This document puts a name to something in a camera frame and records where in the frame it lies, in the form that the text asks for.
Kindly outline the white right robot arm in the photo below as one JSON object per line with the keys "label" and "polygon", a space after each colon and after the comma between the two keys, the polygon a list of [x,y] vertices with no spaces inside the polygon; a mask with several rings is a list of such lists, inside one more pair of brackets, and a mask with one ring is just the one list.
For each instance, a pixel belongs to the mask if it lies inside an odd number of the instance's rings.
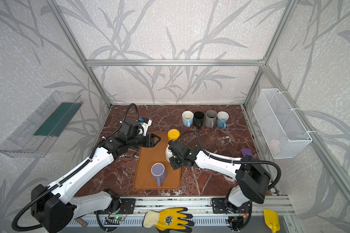
{"label": "white right robot arm", "polygon": [[226,157],[207,151],[195,131],[186,131],[196,136],[198,146],[189,148],[180,139],[168,142],[166,155],[173,170],[195,167],[212,170],[233,178],[238,185],[230,189],[221,206],[222,211],[239,212],[240,207],[251,203],[263,204],[267,191],[276,186],[282,176],[279,165],[272,161],[256,160],[253,156]]}

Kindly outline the white mug with lettering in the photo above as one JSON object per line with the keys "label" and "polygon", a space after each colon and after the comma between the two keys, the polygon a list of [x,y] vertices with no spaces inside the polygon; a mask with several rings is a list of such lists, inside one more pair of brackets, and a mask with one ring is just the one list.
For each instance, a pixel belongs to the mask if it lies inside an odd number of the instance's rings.
{"label": "white mug with lettering", "polygon": [[165,154],[166,154],[166,160],[167,162],[170,162],[170,158],[173,157],[172,152],[169,150],[169,146],[167,146],[166,150],[165,150]]}

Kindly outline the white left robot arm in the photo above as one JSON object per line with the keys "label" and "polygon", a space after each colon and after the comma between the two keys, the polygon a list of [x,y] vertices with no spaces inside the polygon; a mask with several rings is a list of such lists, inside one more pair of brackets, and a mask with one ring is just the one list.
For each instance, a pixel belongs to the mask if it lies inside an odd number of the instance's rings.
{"label": "white left robot arm", "polygon": [[93,176],[130,148],[153,148],[160,142],[159,136],[148,132],[152,120],[139,116],[131,120],[126,118],[127,115],[126,111],[120,126],[103,137],[79,165],[48,186],[39,184],[32,190],[30,203],[12,221],[14,231],[45,228],[50,233],[58,233],[72,220],[85,214],[117,209],[119,196],[110,189],[87,196],[82,201],[76,201],[74,197]]}

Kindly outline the light blue mug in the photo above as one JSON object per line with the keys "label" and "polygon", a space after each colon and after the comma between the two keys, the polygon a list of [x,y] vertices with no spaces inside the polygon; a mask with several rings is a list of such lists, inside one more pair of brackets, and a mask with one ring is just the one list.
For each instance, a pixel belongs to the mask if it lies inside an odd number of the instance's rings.
{"label": "light blue mug", "polygon": [[191,127],[193,124],[194,114],[191,111],[184,111],[182,113],[182,122],[185,127]]}

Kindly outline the black mug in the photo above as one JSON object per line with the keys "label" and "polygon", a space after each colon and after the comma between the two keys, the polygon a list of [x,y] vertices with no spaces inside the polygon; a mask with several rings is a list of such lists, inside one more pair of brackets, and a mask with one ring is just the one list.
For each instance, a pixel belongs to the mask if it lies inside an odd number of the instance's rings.
{"label": "black mug", "polygon": [[205,114],[197,111],[193,114],[193,125],[196,129],[200,130],[204,124]]}

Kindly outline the teal dotted mug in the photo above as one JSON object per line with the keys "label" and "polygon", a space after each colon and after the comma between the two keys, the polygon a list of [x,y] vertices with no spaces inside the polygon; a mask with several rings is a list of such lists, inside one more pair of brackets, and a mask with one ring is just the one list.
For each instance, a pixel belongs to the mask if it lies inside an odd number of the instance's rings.
{"label": "teal dotted mug", "polygon": [[229,119],[229,114],[225,111],[220,111],[217,114],[217,126],[221,129],[227,127],[227,121]]}

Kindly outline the grey mug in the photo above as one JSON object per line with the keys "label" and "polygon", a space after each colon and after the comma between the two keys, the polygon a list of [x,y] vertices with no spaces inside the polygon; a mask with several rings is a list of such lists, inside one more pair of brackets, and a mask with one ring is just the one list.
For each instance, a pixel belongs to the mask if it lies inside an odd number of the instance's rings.
{"label": "grey mug", "polygon": [[208,128],[213,128],[216,125],[217,120],[217,112],[214,110],[208,110],[205,113],[205,121],[204,124]]}

